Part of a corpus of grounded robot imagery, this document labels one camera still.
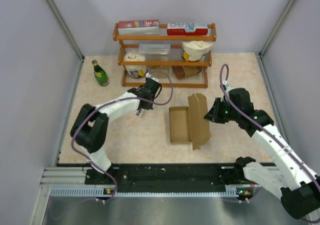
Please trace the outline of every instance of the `cardboard box lid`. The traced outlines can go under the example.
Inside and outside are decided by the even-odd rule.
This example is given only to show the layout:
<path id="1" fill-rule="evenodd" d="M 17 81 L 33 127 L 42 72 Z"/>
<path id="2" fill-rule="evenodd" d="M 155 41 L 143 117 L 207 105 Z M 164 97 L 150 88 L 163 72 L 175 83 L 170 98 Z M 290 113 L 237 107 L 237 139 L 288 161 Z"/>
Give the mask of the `cardboard box lid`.
<path id="1" fill-rule="evenodd" d="M 192 136 L 192 149 L 200 149 L 210 137 L 210 124 L 204 116 L 208 112 L 207 98 L 201 93 L 194 93 L 188 97 L 189 116 Z"/>

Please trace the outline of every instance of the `white wall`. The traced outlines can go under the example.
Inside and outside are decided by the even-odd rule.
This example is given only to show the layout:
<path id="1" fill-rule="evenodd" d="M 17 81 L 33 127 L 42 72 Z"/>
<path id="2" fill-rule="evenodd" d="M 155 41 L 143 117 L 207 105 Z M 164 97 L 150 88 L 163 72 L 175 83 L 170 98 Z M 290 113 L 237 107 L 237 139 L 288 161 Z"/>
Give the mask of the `white wall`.
<path id="1" fill-rule="evenodd" d="M 25 225 L 80 62 L 45 0 L 0 0 L 0 224 Z"/>
<path id="2" fill-rule="evenodd" d="M 214 51 L 259 52 L 288 0 L 54 0 L 85 55 L 119 52 L 120 20 L 216 23 Z"/>
<path id="3" fill-rule="evenodd" d="M 320 0 L 298 0 L 265 56 L 292 147 L 320 173 Z"/>

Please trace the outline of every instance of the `beige floor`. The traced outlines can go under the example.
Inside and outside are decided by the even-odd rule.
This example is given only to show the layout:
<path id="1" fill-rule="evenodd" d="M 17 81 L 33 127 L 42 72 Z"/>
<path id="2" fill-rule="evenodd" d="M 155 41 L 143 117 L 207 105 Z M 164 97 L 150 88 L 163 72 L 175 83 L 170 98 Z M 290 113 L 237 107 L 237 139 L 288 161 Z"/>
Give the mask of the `beige floor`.
<path id="1" fill-rule="evenodd" d="M 110 77 L 110 84 L 101 87 L 95 81 L 91 61 L 95 59 Z M 75 153 L 70 146 L 70 129 L 81 107 L 89 103 L 106 103 L 122 95 L 129 87 L 121 86 L 123 68 L 117 65 L 118 56 L 87 56 L 83 65 L 77 93 L 67 126 L 60 163 L 85 163 L 84 157 Z M 266 152 L 252 140 L 235 122 L 210 123 L 211 139 L 200 150 L 192 150 L 192 144 L 170 144 L 169 107 L 188 105 L 188 96 L 203 93 L 208 108 L 215 97 L 221 97 L 219 71 L 221 65 L 230 67 L 229 83 L 234 87 L 246 88 L 250 92 L 255 109 L 265 110 L 272 118 L 271 105 L 260 74 L 255 54 L 213 53 L 212 67 L 208 69 L 208 88 L 175 88 L 171 102 L 165 106 L 154 106 L 142 117 L 134 112 L 118 118 L 108 125 L 104 148 L 113 163 L 223 163 L 234 162 L 236 158 L 251 156 L 259 162 L 270 162 Z M 164 102 L 170 95 L 170 88 L 164 88 L 157 102 Z"/>

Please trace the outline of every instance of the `plastic container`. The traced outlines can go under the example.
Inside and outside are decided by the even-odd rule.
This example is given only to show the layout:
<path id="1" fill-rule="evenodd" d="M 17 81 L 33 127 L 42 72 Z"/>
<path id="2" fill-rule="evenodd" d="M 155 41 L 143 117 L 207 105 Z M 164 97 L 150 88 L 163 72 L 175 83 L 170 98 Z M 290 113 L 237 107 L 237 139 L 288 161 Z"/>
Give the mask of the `plastic container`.
<path id="1" fill-rule="evenodd" d="M 124 61 L 144 62 L 146 57 L 139 54 L 138 51 L 132 50 L 124 55 Z M 127 73 L 133 78 L 144 77 L 148 71 L 148 66 L 144 65 L 125 65 Z"/>
<path id="2" fill-rule="evenodd" d="M 144 44 L 139 45 L 139 54 L 143 55 L 168 55 L 170 44 Z"/>

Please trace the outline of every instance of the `wooden spice rack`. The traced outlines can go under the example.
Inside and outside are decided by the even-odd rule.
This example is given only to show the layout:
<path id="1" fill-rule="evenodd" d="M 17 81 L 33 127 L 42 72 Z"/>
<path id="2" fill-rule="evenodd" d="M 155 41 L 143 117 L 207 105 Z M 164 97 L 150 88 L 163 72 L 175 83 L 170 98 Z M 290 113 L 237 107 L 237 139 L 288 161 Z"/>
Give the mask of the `wooden spice rack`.
<path id="1" fill-rule="evenodd" d="M 167 29 L 167 24 L 160 24 L 160 29 Z M 204 67 L 202 69 L 204 83 L 173 83 L 175 88 L 207 88 L 208 87 L 208 67 L 211 67 L 212 57 L 211 51 L 209 51 L 204 61 L 124 61 L 126 49 L 138 49 L 139 44 L 125 44 L 125 40 L 131 41 L 216 41 L 216 25 L 214 23 L 208 24 L 208 28 L 211 29 L 210 35 L 119 35 L 118 23 L 115 24 L 113 30 L 113 40 L 119 41 L 120 50 L 118 56 L 118 65 L 123 66 L 122 86 L 138 87 L 145 84 L 144 82 L 127 82 L 127 70 L 125 65 L 145 65 L 145 66 L 198 66 Z M 171 49 L 181 49 L 181 44 L 171 44 Z M 163 87 L 170 87 L 170 83 L 161 83 Z"/>

